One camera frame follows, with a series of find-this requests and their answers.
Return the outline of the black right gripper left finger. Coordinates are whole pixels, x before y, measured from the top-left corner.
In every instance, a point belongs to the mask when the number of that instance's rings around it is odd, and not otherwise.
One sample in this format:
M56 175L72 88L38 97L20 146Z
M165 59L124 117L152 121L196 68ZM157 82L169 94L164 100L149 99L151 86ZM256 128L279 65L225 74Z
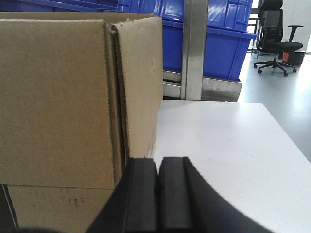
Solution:
M157 169L150 158L131 158L114 192L87 233L156 233Z

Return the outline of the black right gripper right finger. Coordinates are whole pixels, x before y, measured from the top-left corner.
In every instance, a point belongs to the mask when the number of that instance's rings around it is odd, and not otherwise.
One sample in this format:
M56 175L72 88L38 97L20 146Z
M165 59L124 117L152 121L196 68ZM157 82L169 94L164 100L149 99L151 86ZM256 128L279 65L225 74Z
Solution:
M268 233L205 181L188 157L165 157L159 169L162 233Z

